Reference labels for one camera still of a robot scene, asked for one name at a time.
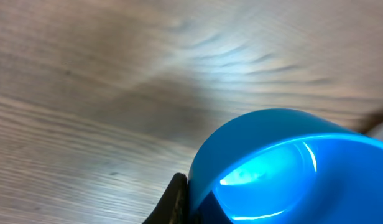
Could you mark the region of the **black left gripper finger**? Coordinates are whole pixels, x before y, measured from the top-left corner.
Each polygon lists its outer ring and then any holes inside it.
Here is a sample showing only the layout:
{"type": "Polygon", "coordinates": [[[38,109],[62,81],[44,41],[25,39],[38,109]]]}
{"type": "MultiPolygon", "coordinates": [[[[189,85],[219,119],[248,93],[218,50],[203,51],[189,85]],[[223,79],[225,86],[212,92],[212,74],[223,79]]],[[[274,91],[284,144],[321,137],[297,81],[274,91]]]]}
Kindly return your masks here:
{"type": "Polygon", "coordinates": [[[187,222],[187,176],[173,175],[152,213],[143,224],[184,224],[187,222]]]}

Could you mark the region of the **blue measuring scoop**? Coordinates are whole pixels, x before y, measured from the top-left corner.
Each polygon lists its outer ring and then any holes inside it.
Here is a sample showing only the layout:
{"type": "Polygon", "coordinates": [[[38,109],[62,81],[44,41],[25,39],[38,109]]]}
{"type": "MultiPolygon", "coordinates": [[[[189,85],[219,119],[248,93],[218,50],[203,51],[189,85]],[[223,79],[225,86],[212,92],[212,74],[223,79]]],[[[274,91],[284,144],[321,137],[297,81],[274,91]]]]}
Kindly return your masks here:
{"type": "Polygon", "coordinates": [[[189,223],[383,223],[383,126],[259,110],[218,128],[188,175],[189,223]]]}

